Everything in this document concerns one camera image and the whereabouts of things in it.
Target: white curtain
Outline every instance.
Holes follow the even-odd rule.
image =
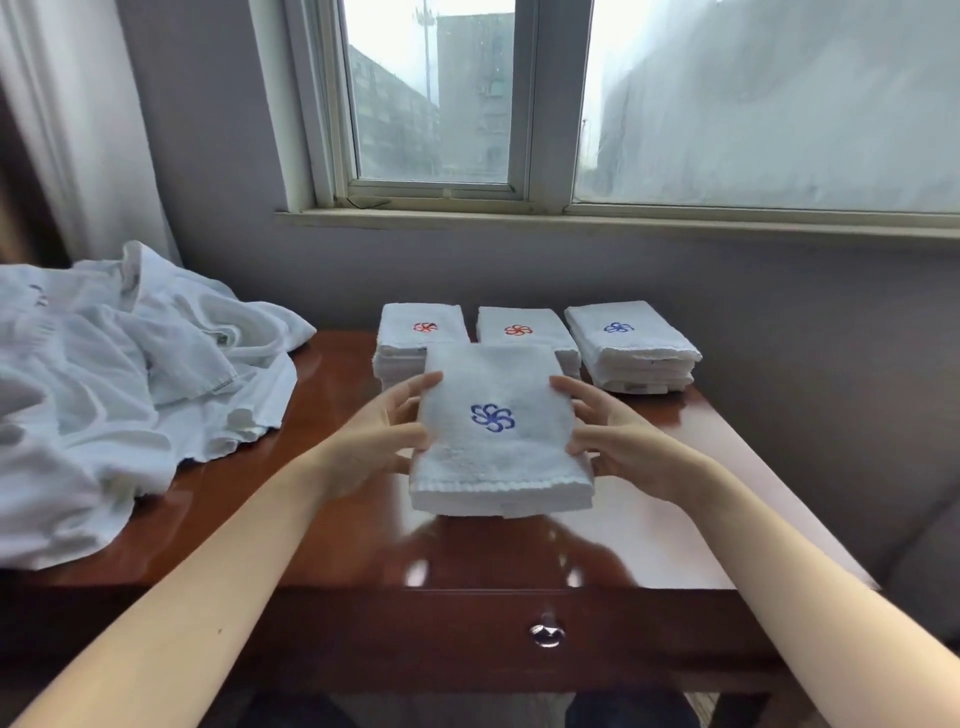
[[[0,0],[0,83],[71,257],[179,262],[115,0]]]

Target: white towel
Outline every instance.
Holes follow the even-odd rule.
[[[696,348],[643,301],[566,310],[593,383],[621,394],[666,394],[693,382]]]
[[[580,350],[560,316],[549,308],[480,306],[477,339],[483,344],[550,347],[564,374],[580,378]]]
[[[589,462],[564,450],[575,417],[550,387],[561,369],[549,348],[437,345],[426,366],[444,380],[420,402],[433,444],[414,460],[414,508],[521,518],[591,507]]]
[[[703,357],[686,337],[664,321],[645,301],[573,306],[566,319],[599,360],[615,364],[632,359],[689,359]],[[584,359],[588,352],[581,348]]]
[[[459,305],[444,303],[387,303],[376,334],[373,374],[383,388],[423,374],[430,344],[470,340]]]
[[[69,271],[0,267],[0,567],[109,544],[178,463],[280,425],[313,327],[137,242]]]

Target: pile of white towels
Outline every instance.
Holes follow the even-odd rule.
[[[470,340],[459,305],[387,303],[380,315],[373,355],[373,375],[383,389],[421,375],[430,344],[465,344]]]
[[[560,316],[549,308],[480,306],[477,340],[481,344],[547,347],[557,356],[565,375],[580,378],[580,350]]]
[[[565,315],[596,386],[659,395],[693,383],[693,367],[703,357],[647,302],[574,306]]]
[[[123,260],[0,267],[0,567],[109,544],[136,497],[279,427],[315,329],[131,242]]]

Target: forearm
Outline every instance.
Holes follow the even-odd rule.
[[[197,725],[324,502],[324,479],[318,450],[274,475],[81,653],[15,728]]]
[[[960,660],[715,464],[687,512],[834,728],[960,725]]]

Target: folded towel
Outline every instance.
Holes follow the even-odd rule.
[[[373,373],[384,389],[423,374],[428,344],[467,343],[470,337],[459,305],[387,303],[376,334]]]
[[[589,462],[564,450],[575,418],[550,388],[561,369],[549,348],[443,344],[426,367],[444,380],[420,402],[433,445],[414,459],[414,508],[520,518],[591,507]]]
[[[684,389],[703,358],[644,301],[571,307],[565,315],[594,384],[612,392]]]
[[[580,378],[580,350],[560,316],[549,308],[480,306],[477,339],[483,344],[550,347],[564,374]]]
[[[602,359],[703,358],[683,334],[645,301],[574,306],[565,315],[571,327],[583,334],[588,348],[600,353]]]

